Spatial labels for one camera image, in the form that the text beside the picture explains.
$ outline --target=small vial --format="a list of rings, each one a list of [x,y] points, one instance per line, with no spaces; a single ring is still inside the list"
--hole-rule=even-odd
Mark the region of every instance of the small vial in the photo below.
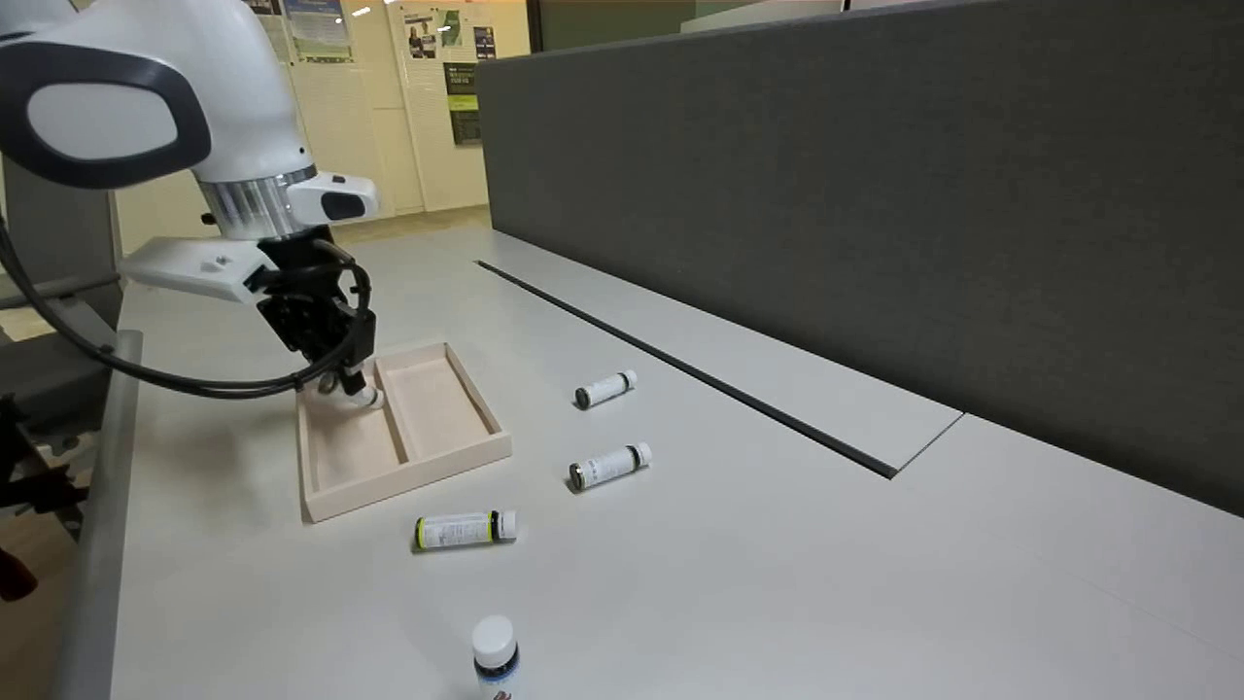
[[[608,401],[628,394],[635,381],[639,381],[635,369],[621,369],[621,372],[614,372],[614,375],[590,381],[590,383],[574,390],[574,407],[588,413],[588,407],[596,407],[596,405],[608,405]]]
[[[569,470],[569,487],[574,493],[617,482],[635,470],[645,470],[654,464],[654,447],[648,442],[628,442],[627,451],[610,451],[588,464],[573,464]]]
[[[470,629],[477,700],[526,700],[530,684],[522,671],[516,632],[514,623],[488,614]]]
[[[514,509],[421,517],[413,550],[508,543],[516,536]]]

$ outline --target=table surface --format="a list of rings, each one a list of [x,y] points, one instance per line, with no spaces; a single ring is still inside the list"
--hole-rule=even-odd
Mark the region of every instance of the table surface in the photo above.
[[[536,694],[1241,694],[1244,523],[488,229],[354,243],[380,355],[447,338],[514,457],[308,523],[293,397],[141,390],[111,694],[470,694],[522,629]],[[824,432],[877,477],[481,270],[492,261]],[[212,299],[133,287],[144,361],[293,369]],[[639,369],[597,413],[573,390]],[[584,454],[654,470],[569,493]],[[413,556],[415,513],[516,509],[508,547]]]

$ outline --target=wooden tray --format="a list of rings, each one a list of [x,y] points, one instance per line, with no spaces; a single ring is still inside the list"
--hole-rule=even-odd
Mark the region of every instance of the wooden tray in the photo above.
[[[338,414],[301,397],[308,519],[508,457],[508,436],[447,342],[372,361],[383,405]]]

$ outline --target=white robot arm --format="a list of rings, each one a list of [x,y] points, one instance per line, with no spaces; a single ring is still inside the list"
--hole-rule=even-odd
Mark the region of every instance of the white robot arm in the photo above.
[[[347,255],[328,226],[368,217],[376,195],[315,172],[246,0],[92,0],[85,12],[4,0],[0,151],[102,191],[190,167],[218,229],[271,261],[246,283],[277,334],[317,361],[329,390],[367,390],[372,314],[341,302]]]

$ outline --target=floor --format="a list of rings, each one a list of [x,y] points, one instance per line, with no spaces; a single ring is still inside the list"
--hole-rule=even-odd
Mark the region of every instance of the floor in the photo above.
[[[338,229],[350,242],[407,235],[428,229],[488,226],[487,208],[455,208],[428,217],[393,217],[372,226]],[[9,338],[32,338],[45,325],[27,311],[0,311]],[[75,578],[75,539],[53,517],[0,513],[0,547],[21,556],[34,575],[39,591],[21,604],[0,604],[0,694],[43,700],[52,694],[58,623]]]

